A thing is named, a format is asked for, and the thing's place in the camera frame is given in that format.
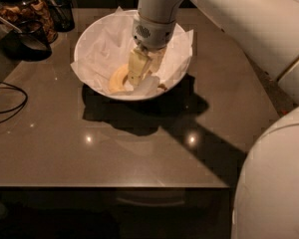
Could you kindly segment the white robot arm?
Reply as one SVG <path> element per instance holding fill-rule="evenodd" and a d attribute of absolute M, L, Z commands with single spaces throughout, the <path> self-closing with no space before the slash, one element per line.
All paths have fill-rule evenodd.
<path fill-rule="evenodd" d="M 139 0 L 132 35 L 148 50 L 170 40 L 181 0 Z M 190 0 L 278 83 L 297 109 L 248 153 L 235 191 L 232 239 L 299 239 L 299 0 Z"/>

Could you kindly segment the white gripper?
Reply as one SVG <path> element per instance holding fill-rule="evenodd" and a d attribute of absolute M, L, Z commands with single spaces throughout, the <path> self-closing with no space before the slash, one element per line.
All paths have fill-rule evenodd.
<path fill-rule="evenodd" d="M 150 52 L 143 51 L 140 48 L 133 48 L 129 55 L 128 80 L 133 87 L 137 87 L 144 79 L 146 72 L 156 73 L 161 65 L 165 55 L 165 46 L 170 41 L 175 22 L 157 23 L 143 18 L 139 13 L 134 16 L 132 27 L 132 37 L 137 45 L 145 47 L 148 50 L 157 50 Z"/>

